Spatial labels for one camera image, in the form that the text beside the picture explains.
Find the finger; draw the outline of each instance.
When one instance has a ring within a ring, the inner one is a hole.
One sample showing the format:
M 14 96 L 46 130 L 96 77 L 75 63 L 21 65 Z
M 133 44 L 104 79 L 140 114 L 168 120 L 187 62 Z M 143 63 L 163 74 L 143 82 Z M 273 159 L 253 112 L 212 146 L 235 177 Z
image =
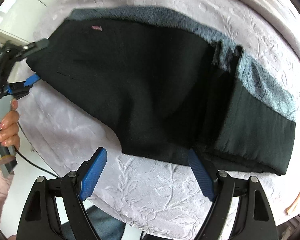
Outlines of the finger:
M 19 132 L 19 126 L 16 123 L 12 124 L 8 128 L 0 132 L 0 142 L 3 142 L 4 140 L 14 136 L 15 134 L 18 134 L 18 132 Z
M 18 108 L 18 101 L 15 98 L 13 98 L 13 100 L 11 101 L 11 108 L 14 111 L 16 111 L 16 109 Z
M 9 113 L 7 113 L 1 121 L 0 130 L 4 130 L 12 124 L 17 123 L 19 121 L 19 117 L 20 116 L 16 111 L 10 111 Z
M 12 137 L 9 137 L 5 141 L 1 143 L 2 146 L 4 147 L 9 147 L 14 145 L 17 149 L 20 147 L 20 137 L 18 135 L 14 135 Z

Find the pink tag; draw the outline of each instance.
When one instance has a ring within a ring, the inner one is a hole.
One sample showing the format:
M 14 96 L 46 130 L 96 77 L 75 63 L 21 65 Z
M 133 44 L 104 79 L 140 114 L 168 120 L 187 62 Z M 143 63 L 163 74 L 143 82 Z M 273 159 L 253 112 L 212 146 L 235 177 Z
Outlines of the pink tag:
M 102 31 L 102 27 L 101 26 L 91 26 L 91 28 L 93 30 Z

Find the floor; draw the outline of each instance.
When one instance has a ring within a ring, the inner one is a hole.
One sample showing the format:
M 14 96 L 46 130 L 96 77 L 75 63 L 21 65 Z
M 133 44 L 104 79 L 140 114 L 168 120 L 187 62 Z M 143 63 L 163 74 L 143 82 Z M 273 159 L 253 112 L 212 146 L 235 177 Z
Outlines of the floor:
M 32 41 L 32 34 L 40 18 L 44 15 L 47 6 L 55 0 L 5 0 L 0 7 L 0 35 L 6 35 L 20 42 L 27 44 Z M 13 73 L 9 82 L 14 81 Z M 21 138 L 20 152 L 33 163 L 44 169 L 52 171 L 47 164 L 34 151 L 24 134 L 20 131 Z M 19 219 L 23 206 L 28 197 L 30 189 L 38 176 L 45 176 L 52 179 L 53 176 L 45 174 L 43 171 L 31 166 L 20 156 L 17 156 L 18 165 L 14 172 L 15 176 L 9 190 L 7 201 L 3 207 L 0 229 L 6 236 L 17 233 Z M 58 211 L 61 223 L 68 221 L 62 198 L 57 198 Z M 92 204 L 84 202 L 85 208 Z M 141 231 L 130 226 L 126 226 L 122 240 L 139 240 Z

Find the gray fabric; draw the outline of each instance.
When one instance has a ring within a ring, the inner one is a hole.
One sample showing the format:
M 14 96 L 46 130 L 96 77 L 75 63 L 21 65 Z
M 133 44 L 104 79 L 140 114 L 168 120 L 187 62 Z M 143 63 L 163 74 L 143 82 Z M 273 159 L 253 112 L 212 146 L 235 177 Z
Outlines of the gray fabric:
M 219 60 L 224 70 L 228 68 L 226 65 L 229 55 L 228 51 L 233 52 L 237 45 L 223 33 L 202 25 L 184 14 L 163 7 L 123 6 L 112 9 L 75 9 L 67 19 L 85 20 L 93 18 L 124 19 L 154 26 L 180 28 L 197 34 L 212 45 L 221 41 L 223 46 L 219 54 Z M 245 50 L 243 51 L 236 76 L 242 81 L 244 87 L 252 96 L 290 121 L 295 121 L 296 103 L 294 97 L 284 90 L 272 75 Z

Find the jeans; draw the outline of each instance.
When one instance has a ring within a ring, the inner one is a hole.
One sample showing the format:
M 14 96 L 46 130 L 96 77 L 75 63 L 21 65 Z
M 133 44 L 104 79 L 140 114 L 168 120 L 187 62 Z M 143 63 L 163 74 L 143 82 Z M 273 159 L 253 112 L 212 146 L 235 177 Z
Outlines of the jeans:
M 101 240 L 121 240 L 125 223 L 113 218 L 96 206 L 87 209 L 87 214 Z M 69 222 L 63 224 L 61 228 L 65 239 L 75 240 Z

